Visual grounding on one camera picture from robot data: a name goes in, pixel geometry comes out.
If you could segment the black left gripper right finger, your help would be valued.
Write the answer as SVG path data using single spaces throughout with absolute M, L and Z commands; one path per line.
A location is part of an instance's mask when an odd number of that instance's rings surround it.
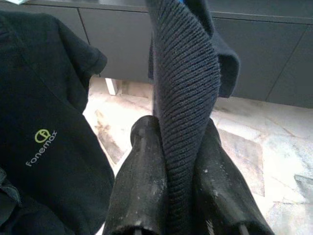
M 253 195 L 209 120 L 193 177 L 194 235 L 271 235 Z

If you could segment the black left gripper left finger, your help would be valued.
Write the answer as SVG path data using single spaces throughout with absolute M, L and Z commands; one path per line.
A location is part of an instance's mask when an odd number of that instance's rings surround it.
M 164 235 L 167 174 L 159 121 L 139 118 L 131 129 L 132 149 L 116 175 L 106 235 Z

